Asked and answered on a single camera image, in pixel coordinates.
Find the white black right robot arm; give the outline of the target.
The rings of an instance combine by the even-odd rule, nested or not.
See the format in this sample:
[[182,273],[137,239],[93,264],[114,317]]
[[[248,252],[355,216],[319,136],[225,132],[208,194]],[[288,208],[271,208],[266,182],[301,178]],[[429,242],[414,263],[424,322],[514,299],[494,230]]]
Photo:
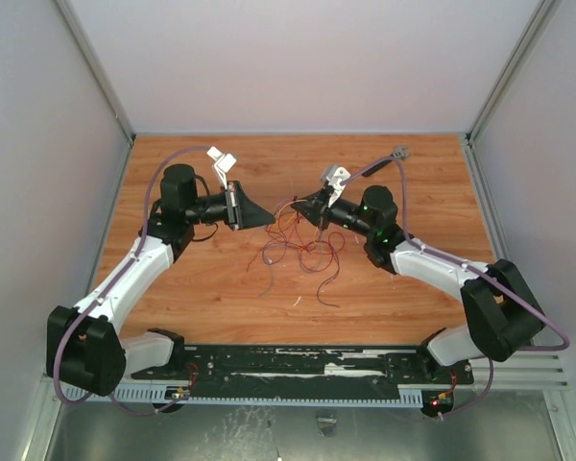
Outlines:
[[333,200],[325,186],[292,207],[321,230],[337,225],[364,236],[375,267],[417,279],[462,303],[465,324],[443,328],[422,343],[416,368],[428,382],[440,381],[463,360],[503,362],[543,330],[543,312],[514,263],[464,260],[426,247],[397,223],[398,207],[385,186],[368,187],[358,204]]

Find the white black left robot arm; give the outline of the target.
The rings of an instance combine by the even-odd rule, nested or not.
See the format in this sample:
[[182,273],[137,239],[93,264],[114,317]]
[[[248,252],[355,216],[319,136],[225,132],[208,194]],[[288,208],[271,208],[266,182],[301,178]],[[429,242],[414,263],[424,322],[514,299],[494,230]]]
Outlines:
[[187,164],[166,168],[160,197],[144,209],[145,221],[131,249],[112,272],[73,307],[56,307],[47,321],[46,372],[105,397],[123,377],[156,368],[173,379],[186,370],[182,336],[151,328],[130,339],[119,333],[134,306],[155,280],[195,240],[200,224],[225,224],[234,231],[271,225],[272,213],[253,202],[240,182],[217,194],[199,195],[203,179]]

